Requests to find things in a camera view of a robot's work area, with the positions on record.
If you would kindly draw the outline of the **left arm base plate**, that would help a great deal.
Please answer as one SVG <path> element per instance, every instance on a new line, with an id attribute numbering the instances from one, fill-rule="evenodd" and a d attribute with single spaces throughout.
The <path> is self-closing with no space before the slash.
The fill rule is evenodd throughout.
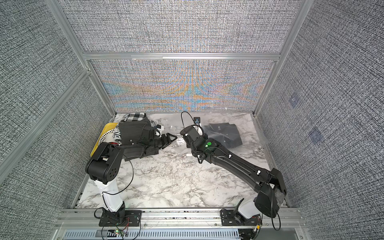
<path id="1" fill-rule="evenodd" d="M 102 215 L 98 218 L 99 227 L 139 227 L 142 218 L 142 211 L 110 212 L 103 209 Z"/>

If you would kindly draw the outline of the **black shirt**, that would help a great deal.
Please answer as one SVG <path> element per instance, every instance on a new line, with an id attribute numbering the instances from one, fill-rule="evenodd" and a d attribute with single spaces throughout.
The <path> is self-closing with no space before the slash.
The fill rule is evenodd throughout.
<path id="1" fill-rule="evenodd" d="M 203 126 L 203 129 L 208 137 L 220 142 L 227 149 L 233 149 L 243 144 L 240 132 L 235 124 L 208 124 Z"/>

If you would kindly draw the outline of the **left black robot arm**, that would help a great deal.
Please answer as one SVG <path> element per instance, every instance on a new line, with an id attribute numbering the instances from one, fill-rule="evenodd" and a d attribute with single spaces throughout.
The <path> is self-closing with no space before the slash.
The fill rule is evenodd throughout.
<path id="1" fill-rule="evenodd" d="M 98 186 L 105 211 L 116 215 L 125 209 L 120 196 L 122 191 L 118 190 L 116 180 L 122 161 L 157 155 L 159 150 L 165 149 L 177 139 L 177 136 L 167 133 L 153 138 L 141 137 L 138 141 L 129 140 L 120 145 L 114 142 L 101 143 L 88 161 L 85 172 Z"/>

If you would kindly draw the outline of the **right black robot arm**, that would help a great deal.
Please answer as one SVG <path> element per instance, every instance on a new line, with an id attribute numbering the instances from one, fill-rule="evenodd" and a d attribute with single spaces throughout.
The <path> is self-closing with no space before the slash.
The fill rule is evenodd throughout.
<path id="1" fill-rule="evenodd" d="M 200 135 L 194 126 L 186 127 L 180 134 L 199 162 L 207 161 L 222 167 L 256 192 L 238 205 L 237 212 L 240 217 L 248 220 L 256 215 L 272 219 L 278 216 L 287 195 L 283 175 L 278 169 L 264 169 L 242 159 L 220 142 L 207 135 Z"/>

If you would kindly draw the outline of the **clear vacuum bag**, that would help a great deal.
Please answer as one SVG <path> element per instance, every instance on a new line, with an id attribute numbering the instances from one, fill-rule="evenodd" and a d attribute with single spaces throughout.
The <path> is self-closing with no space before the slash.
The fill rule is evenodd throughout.
<path id="1" fill-rule="evenodd" d="M 270 169 L 263 148 L 263 136 L 255 126 L 250 113 L 226 111 L 203 111 L 191 113 L 166 113 L 152 116 L 152 120 L 165 126 L 165 132 L 176 135 L 178 139 L 166 150 L 194 163 L 197 159 L 187 148 L 180 131 L 193 124 L 193 118 L 200 118 L 201 126 L 209 138 L 222 143 L 224 147 L 246 161 L 261 168 Z"/>

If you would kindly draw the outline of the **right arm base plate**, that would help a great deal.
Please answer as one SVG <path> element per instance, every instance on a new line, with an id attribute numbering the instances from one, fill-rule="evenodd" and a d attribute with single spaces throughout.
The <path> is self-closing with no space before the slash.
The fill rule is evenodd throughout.
<path id="1" fill-rule="evenodd" d="M 223 226 L 257 226 L 262 224 L 262 218 L 260 215 L 255 215 L 249 219 L 246 219 L 235 210 L 220 210 L 220 217 Z"/>

